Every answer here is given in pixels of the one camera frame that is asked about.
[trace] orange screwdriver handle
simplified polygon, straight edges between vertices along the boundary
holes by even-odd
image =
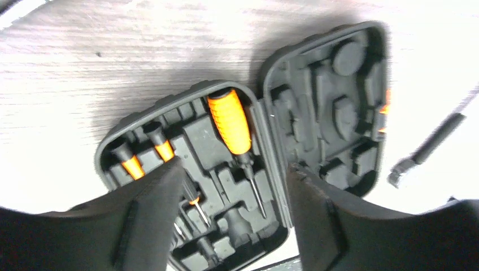
[[[168,162],[173,157],[175,157],[175,152],[171,147],[168,139],[163,133],[163,129],[160,123],[151,122],[143,126],[143,132],[148,136],[148,138],[155,145],[155,149],[158,154],[162,157],[163,161]]]
[[[128,148],[128,144],[122,138],[117,138],[111,143],[111,152],[121,161],[123,168],[137,180],[145,175],[140,161]]]
[[[250,130],[240,99],[234,89],[220,90],[208,96],[211,115],[220,135],[232,154],[251,149]]]
[[[386,104],[383,106],[383,108],[379,111],[380,114],[383,115],[389,115],[389,106],[391,105],[391,90],[387,89],[386,90]],[[379,129],[380,133],[386,133],[386,127],[383,127]]]

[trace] black plastic case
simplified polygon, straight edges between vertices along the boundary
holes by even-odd
[[[146,174],[160,166],[141,127],[161,122],[212,221],[208,229],[196,209],[185,199],[179,202],[176,224],[188,241],[173,237],[169,263],[178,270],[241,269],[281,246],[293,226],[285,186],[289,163],[358,196],[373,187],[384,140],[386,65],[380,23],[343,25],[308,37],[264,62],[258,93],[236,82],[203,81],[123,118],[99,144],[96,169],[110,190],[133,181],[110,153],[109,144],[119,137],[129,141]],[[236,89],[246,112],[266,219],[206,102],[208,94],[225,88]]]

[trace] orange handle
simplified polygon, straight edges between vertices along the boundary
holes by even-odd
[[[155,146],[155,149],[160,154],[160,156],[162,157],[165,163],[170,161],[173,157],[175,157],[175,153],[173,152],[173,149],[171,145],[169,144],[169,141],[166,141],[162,145]]]
[[[197,204],[198,202],[199,202],[199,197],[197,197],[195,200],[192,200],[192,201],[190,202],[190,205],[195,205],[195,204]]]
[[[137,180],[145,175],[145,172],[141,168],[140,161],[138,161],[134,155],[130,160],[122,162],[122,165],[134,180]]]
[[[386,105],[384,105],[381,110],[379,111],[379,113],[381,114],[384,114],[384,115],[388,115],[389,114],[389,105],[391,104],[391,90],[390,89],[387,89],[386,90]],[[383,127],[381,129],[379,129],[379,132],[380,133],[386,133],[386,127]]]
[[[234,89],[220,98],[208,97],[211,115],[220,135],[232,154],[251,149],[250,129],[240,99]]]

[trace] black rubber grip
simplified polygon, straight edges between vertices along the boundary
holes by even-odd
[[[434,134],[414,153],[412,160],[420,165],[465,119],[460,113],[454,113],[437,129]]]
[[[219,259],[216,254],[215,248],[207,237],[199,238],[197,245],[199,248],[199,252],[206,258],[208,264],[210,264],[210,262],[214,265],[218,263]]]
[[[128,161],[133,157],[133,153],[128,147],[128,143],[122,138],[117,138],[111,142],[110,148],[111,153],[122,162]]]
[[[166,142],[166,137],[163,134],[162,125],[159,122],[152,121],[143,126],[143,132],[148,136],[155,146],[163,145]]]
[[[183,188],[185,190],[184,193],[185,193],[186,200],[192,202],[198,198],[198,192],[195,189],[193,180],[188,174],[186,175],[183,181]]]
[[[230,209],[225,213],[224,218],[228,223],[228,236],[234,248],[250,240],[249,234],[253,233],[251,224],[241,216],[238,209]]]

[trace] metal tool tip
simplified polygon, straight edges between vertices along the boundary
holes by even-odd
[[[392,168],[391,173],[388,175],[388,183],[398,189],[401,185],[402,177],[406,175],[409,170],[411,170],[415,166],[416,163],[411,158],[401,160]]]
[[[261,215],[263,216],[264,219],[268,218],[266,216],[266,211],[264,209],[261,210]]]

